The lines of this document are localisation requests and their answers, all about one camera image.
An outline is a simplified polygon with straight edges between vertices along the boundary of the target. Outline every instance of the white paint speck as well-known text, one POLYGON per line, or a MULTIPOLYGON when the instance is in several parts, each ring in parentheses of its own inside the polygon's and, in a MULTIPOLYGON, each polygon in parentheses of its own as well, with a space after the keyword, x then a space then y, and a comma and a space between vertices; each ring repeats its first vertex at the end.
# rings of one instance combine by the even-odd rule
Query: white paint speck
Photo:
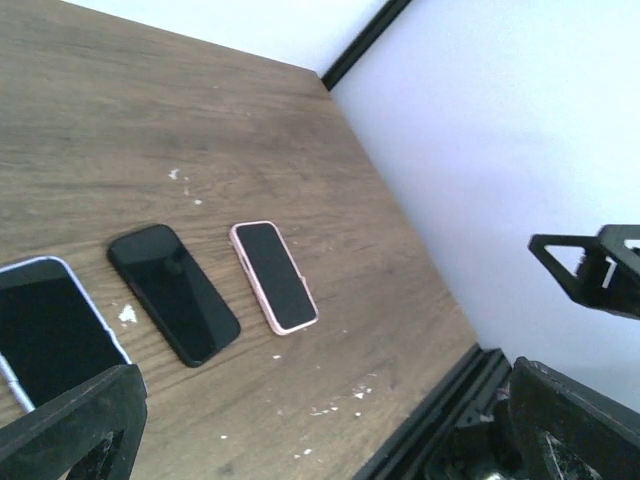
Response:
POLYGON ((120 312, 120 315, 118 315, 118 318, 122 323, 126 323, 126 322, 138 323, 138 319, 136 318, 136 312, 133 311, 133 307, 128 303, 124 306, 124 308, 122 309, 122 312, 120 312))

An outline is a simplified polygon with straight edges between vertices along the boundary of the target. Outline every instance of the pink smartphone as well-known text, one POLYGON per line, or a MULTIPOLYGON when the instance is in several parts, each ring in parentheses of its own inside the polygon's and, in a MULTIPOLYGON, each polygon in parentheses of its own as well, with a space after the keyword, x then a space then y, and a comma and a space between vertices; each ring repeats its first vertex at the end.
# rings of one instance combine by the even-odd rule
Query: pink smartphone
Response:
POLYGON ((318 309, 278 228, 269 221, 238 223, 231 243, 271 329, 288 335, 318 321, 318 309))

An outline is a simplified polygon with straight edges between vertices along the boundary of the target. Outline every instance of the white wall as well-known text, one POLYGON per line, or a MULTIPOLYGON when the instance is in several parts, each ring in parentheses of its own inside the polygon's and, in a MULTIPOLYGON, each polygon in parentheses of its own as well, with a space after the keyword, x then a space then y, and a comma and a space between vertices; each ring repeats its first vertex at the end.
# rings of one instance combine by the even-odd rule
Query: white wall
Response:
POLYGON ((640 322, 572 304, 527 243, 640 223, 639 26, 632 1, 415 0, 333 91, 482 345, 638 411, 640 322))
POLYGON ((385 0, 71 0, 323 75, 385 0))

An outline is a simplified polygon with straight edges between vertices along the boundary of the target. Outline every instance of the phone button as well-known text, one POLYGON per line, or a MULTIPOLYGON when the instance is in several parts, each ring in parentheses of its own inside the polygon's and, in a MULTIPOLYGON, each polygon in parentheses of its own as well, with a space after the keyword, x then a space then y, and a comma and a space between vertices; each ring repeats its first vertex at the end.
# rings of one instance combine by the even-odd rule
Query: phone button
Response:
POLYGON ((246 272, 251 271, 251 269, 249 268, 249 261, 247 260, 247 257, 245 257, 244 255, 241 257, 242 260, 242 266, 244 268, 244 270, 246 272))

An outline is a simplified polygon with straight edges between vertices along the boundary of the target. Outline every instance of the wood grain surface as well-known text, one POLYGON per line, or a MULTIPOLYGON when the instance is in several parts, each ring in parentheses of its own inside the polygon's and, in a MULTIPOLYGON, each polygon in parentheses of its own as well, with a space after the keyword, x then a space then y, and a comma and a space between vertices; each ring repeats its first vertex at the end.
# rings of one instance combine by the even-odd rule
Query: wood grain surface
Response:
MULTIPOLYGON (((133 478, 348 478, 473 345, 315 73, 2 0, 0 94, 0 262, 64 258, 140 366, 149 418, 133 478), (260 219, 280 227, 320 311, 288 337, 269 330, 228 240, 260 219), (242 324, 198 369, 105 259, 109 239, 152 222, 178 233, 242 324), (138 323, 119 321, 126 304, 138 323)), ((21 411, 0 388, 6 424, 21 411)))

